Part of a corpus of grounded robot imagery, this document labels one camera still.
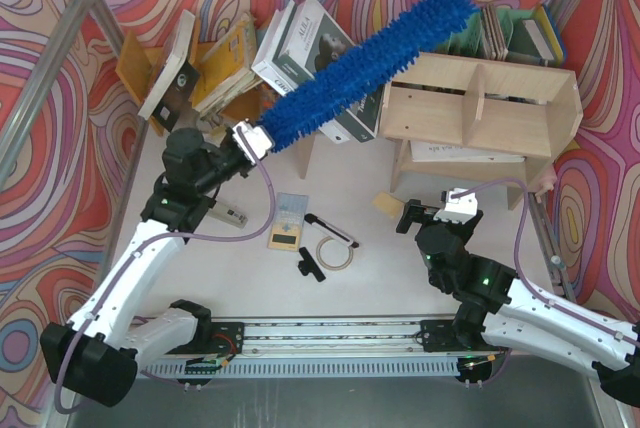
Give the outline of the roll of beige tape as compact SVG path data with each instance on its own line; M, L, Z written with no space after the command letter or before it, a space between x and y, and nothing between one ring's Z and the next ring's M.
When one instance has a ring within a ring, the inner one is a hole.
M342 271L348 268L354 258L354 249L337 240L325 237L316 247L316 261L329 271Z

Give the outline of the blue microfibre duster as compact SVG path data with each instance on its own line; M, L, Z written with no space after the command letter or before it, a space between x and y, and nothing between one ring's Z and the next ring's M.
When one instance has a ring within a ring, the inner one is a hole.
M281 98L259 119L277 153L342 114L467 28L473 0L419 0L338 61Z

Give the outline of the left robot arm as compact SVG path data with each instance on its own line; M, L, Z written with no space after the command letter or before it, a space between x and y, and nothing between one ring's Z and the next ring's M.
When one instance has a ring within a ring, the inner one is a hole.
M40 337L58 413L75 411L64 406L63 390L112 407L163 355L214 347L211 312L195 302L180 299L138 327L131 323L167 263L198 237L195 231L215 206L217 189L235 175L248 176L272 148L264 128L248 122L227 129L218 145L196 128L169 134L164 169L121 258L80 309L63 324L49 323Z

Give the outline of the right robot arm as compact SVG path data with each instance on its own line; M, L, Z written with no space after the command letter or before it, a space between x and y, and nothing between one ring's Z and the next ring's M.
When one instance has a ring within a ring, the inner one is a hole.
M579 306L515 269L467 251L483 213L474 198L438 209L409 200L396 227L415 242L429 283L459 307L451 323L466 348L527 352L598 381L604 393L639 404L639 327Z

